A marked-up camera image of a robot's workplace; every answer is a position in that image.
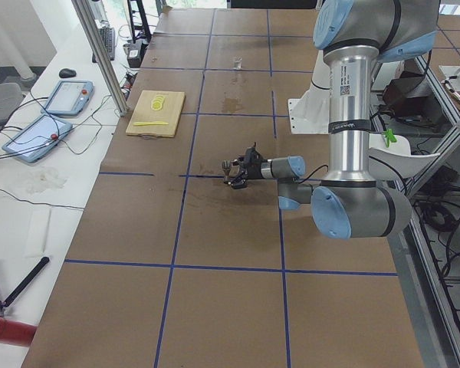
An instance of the gray chair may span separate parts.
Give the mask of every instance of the gray chair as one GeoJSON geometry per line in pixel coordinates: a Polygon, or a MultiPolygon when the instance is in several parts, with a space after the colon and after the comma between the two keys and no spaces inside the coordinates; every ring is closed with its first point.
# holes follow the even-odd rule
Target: gray chair
{"type": "Polygon", "coordinates": [[[16,83],[0,84],[0,128],[3,127],[8,117],[22,102],[21,88],[16,83]]]}

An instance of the green object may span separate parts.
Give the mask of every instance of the green object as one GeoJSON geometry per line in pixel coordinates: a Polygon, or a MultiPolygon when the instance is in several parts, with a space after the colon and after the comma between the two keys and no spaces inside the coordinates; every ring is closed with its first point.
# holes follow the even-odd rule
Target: green object
{"type": "Polygon", "coordinates": [[[390,147],[390,143],[396,143],[397,138],[393,134],[393,130],[387,129],[385,132],[383,132],[383,135],[385,136],[385,144],[387,147],[390,147]]]}

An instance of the small metal object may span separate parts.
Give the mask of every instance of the small metal object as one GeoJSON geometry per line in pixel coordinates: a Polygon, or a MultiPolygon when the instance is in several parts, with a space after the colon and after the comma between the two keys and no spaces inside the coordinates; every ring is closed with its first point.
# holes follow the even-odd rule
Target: small metal object
{"type": "Polygon", "coordinates": [[[222,161],[222,170],[223,170],[223,173],[225,174],[225,178],[223,178],[223,182],[225,184],[230,181],[230,170],[231,169],[232,169],[232,163],[230,161],[228,161],[227,159],[225,161],[222,161]]]}

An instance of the yellow object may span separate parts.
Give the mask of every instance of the yellow object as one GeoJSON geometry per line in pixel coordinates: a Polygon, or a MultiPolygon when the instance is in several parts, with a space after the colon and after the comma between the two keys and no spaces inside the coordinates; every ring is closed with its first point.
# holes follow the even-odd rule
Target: yellow object
{"type": "Polygon", "coordinates": [[[185,98],[184,92],[142,91],[126,128],[126,134],[128,136],[174,137],[185,98]],[[153,102],[155,102],[155,108],[159,102],[163,108],[154,110],[153,102]]]}
{"type": "Polygon", "coordinates": [[[165,96],[163,96],[162,94],[157,94],[152,99],[152,110],[160,111],[163,108],[163,101],[165,101],[165,99],[165,96]]]}
{"type": "Polygon", "coordinates": [[[169,125],[166,121],[135,121],[133,123],[135,127],[144,127],[145,125],[169,125]]]}

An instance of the black handle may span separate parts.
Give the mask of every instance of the black handle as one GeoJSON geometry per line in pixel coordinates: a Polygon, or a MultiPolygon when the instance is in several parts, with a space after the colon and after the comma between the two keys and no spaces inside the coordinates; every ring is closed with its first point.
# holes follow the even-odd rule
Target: black handle
{"type": "Polygon", "coordinates": [[[39,273],[40,270],[43,269],[43,267],[49,262],[48,257],[43,257],[39,261],[39,263],[32,269],[31,272],[25,277],[24,280],[14,289],[13,292],[5,299],[3,302],[4,307],[9,307],[10,304],[15,300],[16,297],[29,285],[29,283],[32,281],[33,278],[36,277],[36,275],[39,273]]]}

